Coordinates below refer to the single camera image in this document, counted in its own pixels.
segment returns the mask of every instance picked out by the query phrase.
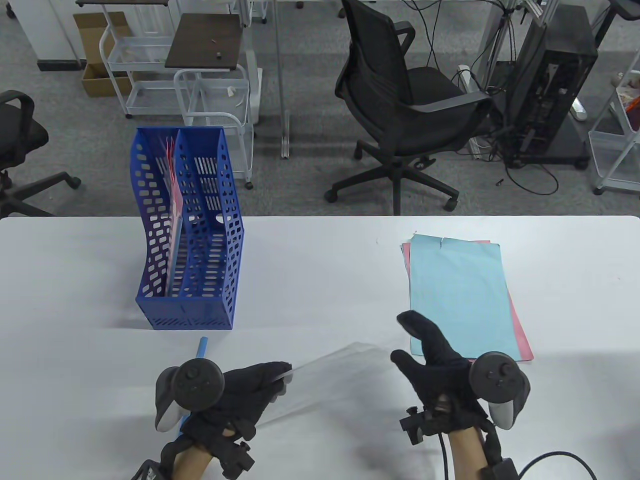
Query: cardboard box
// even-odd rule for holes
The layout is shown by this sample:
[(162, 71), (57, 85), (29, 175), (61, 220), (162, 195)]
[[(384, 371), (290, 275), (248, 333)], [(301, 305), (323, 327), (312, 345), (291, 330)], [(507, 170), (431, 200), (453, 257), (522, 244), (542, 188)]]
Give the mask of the cardboard box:
[[(109, 13), (116, 32), (121, 36), (132, 36), (124, 12)], [(86, 56), (86, 68), (82, 77), (82, 86), (90, 97), (115, 97), (111, 79), (100, 57), (100, 38), (107, 27), (107, 19), (102, 13), (76, 13), (74, 20), (78, 26), (80, 39)], [(109, 35), (104, 42), (104, 52), (109, 55), (113, 48), (113, 37)], [(123, 96), (131, 93), (131, 82), (127, 72), (113, 72)]]

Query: floor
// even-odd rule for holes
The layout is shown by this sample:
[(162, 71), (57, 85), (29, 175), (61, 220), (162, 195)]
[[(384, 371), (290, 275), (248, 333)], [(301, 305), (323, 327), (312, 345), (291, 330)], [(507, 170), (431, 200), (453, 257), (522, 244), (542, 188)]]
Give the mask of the floor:
[[(584, 1), (593, 10), (595, 0)], [(424, 65), (428, 45), (422, 21), (400, 2), (379, 2), (375, 8), (395, 21), (409, 20), (417, 37), (407, 55), (410, 67)], [(254, 42), (259, 65), (264, 67), (262, 109), (257, 126), (253, 183), (247, 191), (238, 184), (245, 215), (387, 215), (392, 212), (391, 185), (387, 180), (354, 187), (340, 194), (335, 204), (323, 200), (332, 182), (376, 165), (367, 158), (350, 159), (364, 131), (352, 119), (341, 100), (333, 95), (335, 80), (344, 64), (349, 33), (336, 18), (330, 3), (307, 3), (296, 10), (293, 3), (279, 6), (284, 45), (284, 83), (287, 107), (292, 112), (291, 159), (278, 158), (279, 117), (275, 77), (273, 23), (256, 24)], [(433, 25), (435, 8), (425, 12)], [(484, 3), (444, 2), (440, 12), (435, 50), (440, 68), (453, 75), (456, 65), (477, 56), (487, 6)], [(521, 42), (527, 22), (519, 25)], [(611, 75), (623, 70), (638, 44), (639, 26), (617, 19), (600, 49), (598, 62), (581, 93), (592, 115), (602, 108), (611, 92)], [(80, 72), (40, 72), (36, 58), (16, 20), (0, 15), (0, 91), (22, 90), (34, 98), (35, 118), (47, 128), (49, 144), (31, 153), (24, 165), (13, 169), (17, 184), (25, 184), (60, 170), (82, 178), (72, 191), (55, 186), (31, 203), (58, 215), (137, 215), (129, 178), (129, 149), (136, 126), (178, 124), (179, 118), (126, 120), (115, 98), (89, 99), (80, 85)], [(428, 173), (461, 191), (453, 215), (565, 215), (640, 214), (637, 195), (606, 192), (592, 194), (589, 172), (555, 166), (559, 190), (537, 196), (516, 187), (506, 178), (500, 163), (483, 163), (453, 153), (436, 155)], [(536, 191), (549, 191), (553, 180), (543, 171), (525, 168), (514, 178)], [(439, 215), (446, 197), (409, 182), (403, 184), (403, 214)]]

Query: computer case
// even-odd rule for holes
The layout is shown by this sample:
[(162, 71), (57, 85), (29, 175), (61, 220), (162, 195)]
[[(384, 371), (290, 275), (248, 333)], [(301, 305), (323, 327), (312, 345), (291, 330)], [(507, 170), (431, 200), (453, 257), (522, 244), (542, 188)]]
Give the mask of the computer case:
[(577, 165), (571, 156), (549, 162), (544, 156), (563, 123), (571, 120), (573, 100), (597, 58), (584, 7), (560, 4), (546, 29), (532, 22), (503, 97), (503, 120), (513, 126), (500, 139), (507, 164)]

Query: black office chair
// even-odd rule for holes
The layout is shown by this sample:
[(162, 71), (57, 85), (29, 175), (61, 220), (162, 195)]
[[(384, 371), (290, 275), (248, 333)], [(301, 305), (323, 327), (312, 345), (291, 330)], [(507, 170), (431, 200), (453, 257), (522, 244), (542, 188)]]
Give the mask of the black office chair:
[[(400, 215), (400, 180), (408, 179), (450, 196), (444, 206), (453, 211), (458, 190), (417, 171), (410, 163), (428, 155), (456, 151), (476, 136), (493, 102), (483, 92), (462, 92), (435, 68), (407, 70), (404, 54), (415, 38), (409, 22), (394, 24), (389, 17), (358, 0), (342, 0), (351, 32), (349, 58), (335, 86), (351, 114), (378, 142), (358, 140), (353, 157), (362, 151), (382, 166), (333, 184), (324, 194), (338, 199), (338, 190), (388, 177), (393, 182), (394, 215)], [(398, 36), (406, 35), (402, 44)]]
[[(20, 108), (7, 105), (12, 100), (20, 100)], [(62, 182), (72, 189), (80, 186), (80, 179), (67, 172), (51, 175), (37, 182), (12, 188), (7, 168), (24, 162), (27, 153), (40, 148), (49, 141), (49, 134), (33, 120), (33, 100), (29, 95), (15, 90), (0, 93), (0, 219), (11, 213), (21, 213), (31, 217), (53, 216), (49, 212), (25, 204), (23, 200)]]

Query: black glove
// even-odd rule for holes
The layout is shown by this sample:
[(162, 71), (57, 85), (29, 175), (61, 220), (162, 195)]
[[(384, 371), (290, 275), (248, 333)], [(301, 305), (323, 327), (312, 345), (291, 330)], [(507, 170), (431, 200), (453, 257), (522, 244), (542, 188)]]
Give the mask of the black glove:
[(270, 362), (226, 372), (220, 400), (207, 410), (192, 413), (180, 429), (182, 434), (204, 447), (225, 429), (235, 433), (233, 441), (250, 440), (264, 409), (285, 389), (283, 380), (273, 379), (289, 370), (287, 362)]
[(391, 352), (391, 361), (411, 382), (424, 409), (433, 415), (446, 412), (451, 420), (450, 431), (479, 427), (487, 414), (469, 383), (471, 363), (453, 350), (434, 322), (418, 312), (403, 312), (397, 320), (407, 333), (422, 342), (426, 364), (419, 364), (403, 350)]

